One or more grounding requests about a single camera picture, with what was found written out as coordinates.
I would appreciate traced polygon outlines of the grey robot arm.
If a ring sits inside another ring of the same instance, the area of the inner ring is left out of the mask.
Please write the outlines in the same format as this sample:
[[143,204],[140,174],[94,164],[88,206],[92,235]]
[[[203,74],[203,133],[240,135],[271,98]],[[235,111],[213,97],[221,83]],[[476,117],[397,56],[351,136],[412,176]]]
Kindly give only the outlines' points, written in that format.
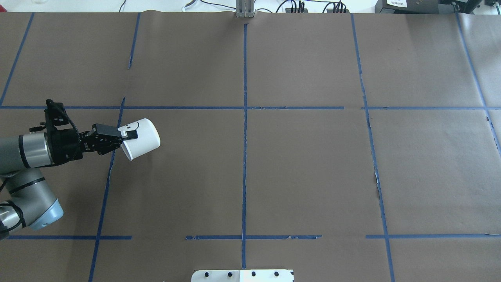
[[85,132],[40,126],[29,134],[2,138],[1,189],[6,189],[10,198],[1,203],[1,239],[26,227],[45,228],[64,215],[41,168],[82,159],[84,152],[105,155],[138,138],[138,130],[103,124]]

